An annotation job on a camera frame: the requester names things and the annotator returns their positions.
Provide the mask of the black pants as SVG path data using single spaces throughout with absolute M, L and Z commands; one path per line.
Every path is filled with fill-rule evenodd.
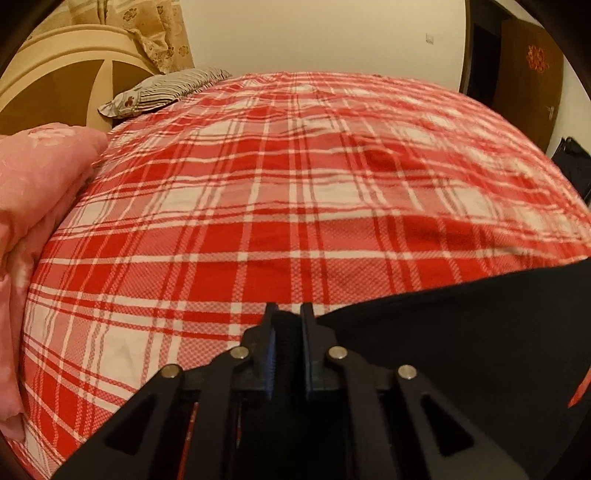
M 318 322 L 370 364 L 424 374 L 533 479 L 585 479 L 590 264 L 349 305 Z

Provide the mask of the brown wooden door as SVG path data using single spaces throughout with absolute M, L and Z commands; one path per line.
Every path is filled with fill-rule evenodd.
M 502 22 L 493 109 L 545 151 L 563 85 L 564 56 L 548 32 L 516 18 Z

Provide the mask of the striped floral pillow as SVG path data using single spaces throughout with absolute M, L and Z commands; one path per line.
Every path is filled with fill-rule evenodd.
M 153 75 L 134 87 L 117 94 L 111 101 L 99 106 L 98 113 L 105 118 L 127 119 L 137 117 L 201 92 L 231 78 L 221 68 L 203 67 Z

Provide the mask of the black bag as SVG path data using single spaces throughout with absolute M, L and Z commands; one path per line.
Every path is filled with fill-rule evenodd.
M 574 138 L 567 137 L 561 139 L 552 160 L 589 206 L 591 190 L 589 153 Z

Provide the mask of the beige floral curtain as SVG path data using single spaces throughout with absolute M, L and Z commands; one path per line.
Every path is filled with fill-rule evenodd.
M 100 24 L 127 31 L 160 73 L 194 66 L 179 1 L 67 1 L 66 5 L 74 24 Z

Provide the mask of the pink quilt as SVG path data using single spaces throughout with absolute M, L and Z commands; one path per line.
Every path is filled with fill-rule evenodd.
M 32 275 L 107 145 L 101 131 L 60 123 L 1 138 L 1 433 L 9 440 L 24 440 L 18 370 Z

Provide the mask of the red plaid bed sheet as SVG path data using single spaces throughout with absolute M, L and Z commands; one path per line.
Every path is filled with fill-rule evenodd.
M 552 161 L 443 87 L 249 74 L 115 127 L 29 287 L 36 479 L 167 363 L 235 346 L 266 303 L 320 314 L 574 263 L 590 213 Z

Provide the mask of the cream brown headboard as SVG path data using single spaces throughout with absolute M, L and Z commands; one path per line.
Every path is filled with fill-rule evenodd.
M 107 132 L 98 108 L 157 73 L 135 38 L 105 25 L 74 25 L 26 41 L 1 76 L 1 133 L 49 123 Z

